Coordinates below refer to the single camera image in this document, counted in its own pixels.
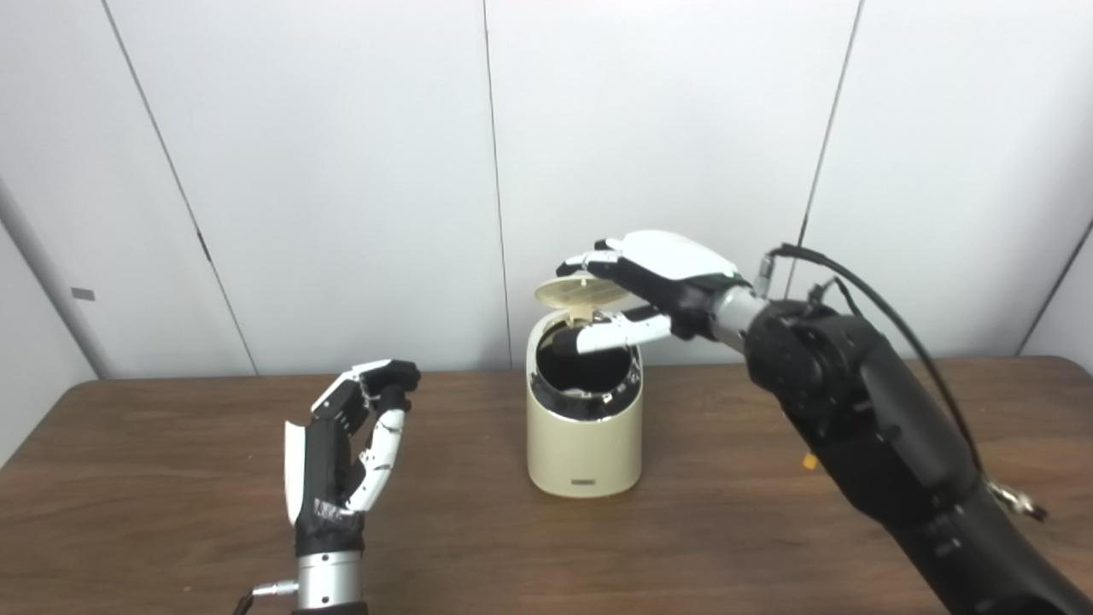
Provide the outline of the white and black right hand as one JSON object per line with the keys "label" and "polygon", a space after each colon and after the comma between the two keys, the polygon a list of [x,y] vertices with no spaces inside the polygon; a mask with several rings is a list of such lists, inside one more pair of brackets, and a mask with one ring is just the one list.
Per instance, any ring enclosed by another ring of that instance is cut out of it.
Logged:
{"label": "white and black right hand", "polygon": [[665,338],[703,338],[745,354],[747,334],[768,303],[733,262],[706,246],[665,230],[630,232],[598,241],[557,269],[559,277],[586,272],[610,281],[645,305],[553,338],[555,354],[633,348]]}

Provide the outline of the white and black left hand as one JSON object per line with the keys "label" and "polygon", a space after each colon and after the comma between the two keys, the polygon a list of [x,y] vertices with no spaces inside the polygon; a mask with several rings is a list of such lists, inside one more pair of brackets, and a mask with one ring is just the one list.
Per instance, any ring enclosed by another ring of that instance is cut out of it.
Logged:
{"label": "white and black left hand", "polygon": [[407,393],[420,385],[412,360],[372,360],[334,378],[307,425],[284,426],[284,493],[295,557],[362,552],[365,515],[393,471]]}

